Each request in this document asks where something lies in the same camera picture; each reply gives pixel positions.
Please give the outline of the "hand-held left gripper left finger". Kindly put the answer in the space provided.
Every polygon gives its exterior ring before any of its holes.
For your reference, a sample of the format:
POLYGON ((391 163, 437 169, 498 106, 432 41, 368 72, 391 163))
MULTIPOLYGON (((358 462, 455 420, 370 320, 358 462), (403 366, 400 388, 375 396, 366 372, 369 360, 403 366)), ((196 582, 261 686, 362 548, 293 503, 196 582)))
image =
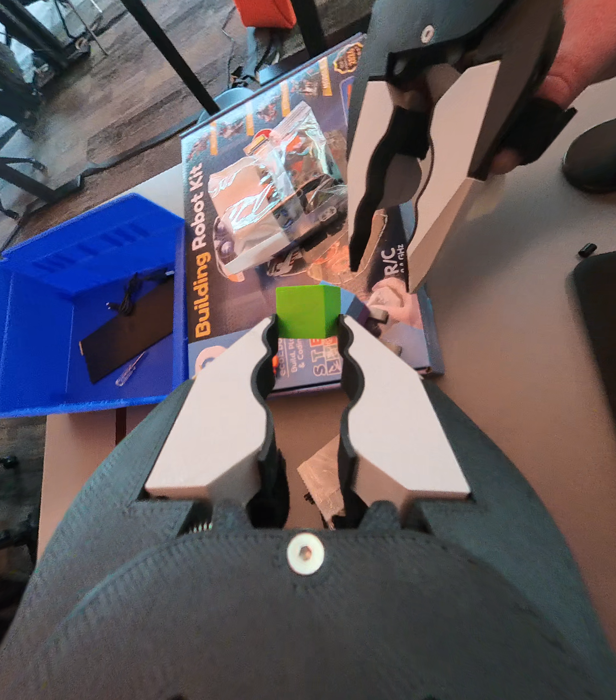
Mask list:
POLYGON ((259 528, 288 520, 286 462, 267 404, 278 318, 269 316, 198 372, 146 479, 169 501, 233 501, 259 528))

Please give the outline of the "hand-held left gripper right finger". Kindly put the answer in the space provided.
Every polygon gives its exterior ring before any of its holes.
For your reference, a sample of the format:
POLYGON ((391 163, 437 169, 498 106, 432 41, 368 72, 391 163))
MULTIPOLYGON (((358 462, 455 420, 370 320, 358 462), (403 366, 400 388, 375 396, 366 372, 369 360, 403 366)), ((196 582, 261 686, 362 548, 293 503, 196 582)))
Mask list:
POLYGON ((421 376, 350 316, 338 319, 341 386, 338 479, 344 514, 358 526, 387 502, 400 522, 422 500, 464 501, 471 487, 421 376))

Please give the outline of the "person's right hand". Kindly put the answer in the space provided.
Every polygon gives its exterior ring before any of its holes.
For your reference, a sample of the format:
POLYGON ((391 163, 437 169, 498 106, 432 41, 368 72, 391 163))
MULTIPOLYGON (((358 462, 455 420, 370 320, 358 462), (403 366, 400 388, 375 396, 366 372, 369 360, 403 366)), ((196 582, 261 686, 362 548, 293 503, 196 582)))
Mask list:
POLYGON ((567 109, 590 85, 616 77, 616 1, 564 1, 557 56, 537 96, 567 109))

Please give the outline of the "light blue round stool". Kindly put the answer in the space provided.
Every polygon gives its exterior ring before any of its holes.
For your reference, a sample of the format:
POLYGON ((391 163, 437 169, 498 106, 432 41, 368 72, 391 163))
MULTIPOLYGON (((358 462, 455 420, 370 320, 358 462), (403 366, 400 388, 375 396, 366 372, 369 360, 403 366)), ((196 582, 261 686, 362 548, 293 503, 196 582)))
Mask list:
POLYGON ((207 110, 202 110, 198 115, 198 122, 204 123, 211 118, 217 117, 224 110, 231 109, 237 104, 241 104, 254 96, 254 91, 248 87, 232 87, 215 98, 215 104, 218 108, 216 111, 208 112, 207 110))

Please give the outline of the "orange tote bag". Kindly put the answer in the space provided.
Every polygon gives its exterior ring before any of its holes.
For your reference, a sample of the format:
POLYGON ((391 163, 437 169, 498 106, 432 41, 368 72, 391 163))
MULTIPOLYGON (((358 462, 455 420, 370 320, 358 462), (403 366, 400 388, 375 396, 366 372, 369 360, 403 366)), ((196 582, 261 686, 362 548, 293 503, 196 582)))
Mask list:
POLYGON ((233 1, 243 26, 291 30, 297 18, 291 1, 233 1))

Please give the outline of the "blue plastic storage bin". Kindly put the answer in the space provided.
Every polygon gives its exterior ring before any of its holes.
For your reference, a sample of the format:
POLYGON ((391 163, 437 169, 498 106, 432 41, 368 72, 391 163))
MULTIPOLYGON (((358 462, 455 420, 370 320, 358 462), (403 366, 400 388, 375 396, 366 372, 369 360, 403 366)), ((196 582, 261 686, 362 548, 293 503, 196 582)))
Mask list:
POLYGON ((131 194, 58 224, 0 258, 0 418, 91 412, 163 400, 186 380, 185 223, 131 194), (174 285, 173 333, 92 384, 79 342, 174 285))

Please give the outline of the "black metal table leg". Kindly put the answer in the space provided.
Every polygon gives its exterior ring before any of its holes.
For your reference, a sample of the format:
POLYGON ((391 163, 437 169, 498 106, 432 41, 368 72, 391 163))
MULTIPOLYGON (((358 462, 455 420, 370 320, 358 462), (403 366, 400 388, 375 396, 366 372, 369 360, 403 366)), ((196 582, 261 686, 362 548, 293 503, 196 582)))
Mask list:
POLYGON ((174 72, 192 93, 193 97, 199 102, 205 112, 210 116, 218 113, 220 111, 219 105, 208 93, 202 82, 166 35, 163 28, 152 16, 146 4, 143 1, 122 1, 122 4, 150 39, 155 48, 173 68, 174 72))

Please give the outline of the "dark blue cardboard kit box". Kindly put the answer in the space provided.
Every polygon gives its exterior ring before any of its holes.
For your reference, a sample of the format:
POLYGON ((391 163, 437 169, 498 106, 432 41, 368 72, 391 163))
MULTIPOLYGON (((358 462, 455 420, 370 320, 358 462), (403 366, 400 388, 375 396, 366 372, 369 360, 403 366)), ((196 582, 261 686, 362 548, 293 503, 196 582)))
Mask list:
POLYGON ((421 375, 443 375, 432 304, 425 291, 408 293, 406 243, 412 225, 403 205, 374 214, 355 272, 349 265, 347 217, 338 232, 313 248, 287 250, 239 276, 222 274, 214 252, 217 214, 208 192, 210 175, 247 155, 301 101, 312 107, 328 135, 347 184, 348 107, 364 40, 357 34, 341 42, 182 137, 190 374, 274 314, 278 287, 328 284, 354 293, 368 307, 387 310, 387 324, 367 322, 367 329, 382 342, 400 345, 400 358, 421 375))

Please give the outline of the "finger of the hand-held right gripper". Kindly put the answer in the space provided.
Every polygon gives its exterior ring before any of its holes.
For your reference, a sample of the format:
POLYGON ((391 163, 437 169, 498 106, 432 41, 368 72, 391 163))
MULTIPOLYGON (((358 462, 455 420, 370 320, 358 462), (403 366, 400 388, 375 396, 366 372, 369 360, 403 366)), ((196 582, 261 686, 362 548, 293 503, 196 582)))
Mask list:
POLYGON ((426 71, 436 99, 429 125, 429 172, 412 199, 415 227, 408 244, 408 290, 416 293, 448 237, 468 217, 488 188, 469 174, 487 115, 500 60, 471 66, 462 74, 450 65, 426 71))
POLYGON ((368 81, 348 153, 349 265, 357 271, 378 209, 410 202, 429 173, 431 100, 368 81))

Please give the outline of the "clear bag with white flap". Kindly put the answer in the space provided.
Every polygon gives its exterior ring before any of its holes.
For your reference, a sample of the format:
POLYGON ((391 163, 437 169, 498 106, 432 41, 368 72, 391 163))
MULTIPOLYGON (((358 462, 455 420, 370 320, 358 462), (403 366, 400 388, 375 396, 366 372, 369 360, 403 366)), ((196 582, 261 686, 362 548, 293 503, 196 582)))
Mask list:
POLYGON ((214 252, 226 277, 287 250, 311 249, 347 217, 347 184, 306 101, 247 155, 210 175, 208 192, 217 214, 214 252))

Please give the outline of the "green wooden cube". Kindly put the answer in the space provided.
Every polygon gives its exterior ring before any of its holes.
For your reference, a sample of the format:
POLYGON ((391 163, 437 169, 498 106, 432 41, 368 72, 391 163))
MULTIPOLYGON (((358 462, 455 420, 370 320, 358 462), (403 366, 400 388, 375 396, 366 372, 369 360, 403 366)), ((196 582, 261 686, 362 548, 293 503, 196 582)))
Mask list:
POLYGON ((338 334, 341 290, 328 284, 289 285, 275 291, 282 339, 327 339, 338 334))

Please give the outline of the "small clear-handled screwdriver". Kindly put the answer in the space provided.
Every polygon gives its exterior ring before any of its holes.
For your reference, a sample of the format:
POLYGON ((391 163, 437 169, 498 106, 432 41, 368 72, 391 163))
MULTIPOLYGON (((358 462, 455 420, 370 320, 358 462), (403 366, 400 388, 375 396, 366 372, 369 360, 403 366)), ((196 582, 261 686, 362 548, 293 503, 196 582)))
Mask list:
POLYGON ((132 377, 134 372, 137 369, 138 364, 141 362, 141 360, 147 355, 148 351, 143 351, 141 352, 135 359, 131 360, 128 365, 125 367, 124 371, 121 372, 121 374, 118 376, 118 378, 115 380, 115 385, 117 387, 123 387, 124 385, 127 384, 129 379, 132 377))

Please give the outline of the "blue wooden cube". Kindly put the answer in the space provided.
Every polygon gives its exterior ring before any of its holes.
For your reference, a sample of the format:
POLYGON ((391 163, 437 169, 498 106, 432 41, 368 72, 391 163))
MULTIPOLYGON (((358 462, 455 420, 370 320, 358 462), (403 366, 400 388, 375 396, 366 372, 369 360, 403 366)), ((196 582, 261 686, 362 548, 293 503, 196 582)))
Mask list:
POLYGON ((340 292, 340 314, 351 317, 356 323, 364 326, 370 318, 367 305, 357 295, 343 288, 340 292))

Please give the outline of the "flat black rectangular panel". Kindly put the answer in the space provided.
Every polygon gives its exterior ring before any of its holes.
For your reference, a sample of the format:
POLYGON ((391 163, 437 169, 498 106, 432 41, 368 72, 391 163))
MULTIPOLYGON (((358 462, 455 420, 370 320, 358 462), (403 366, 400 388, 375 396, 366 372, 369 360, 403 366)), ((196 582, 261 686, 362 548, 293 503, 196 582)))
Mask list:
POLYGON ((174 285, 157 285, 140 297, 129 316, 116 315, 80 342, 92 384, 173 333, 174 285))

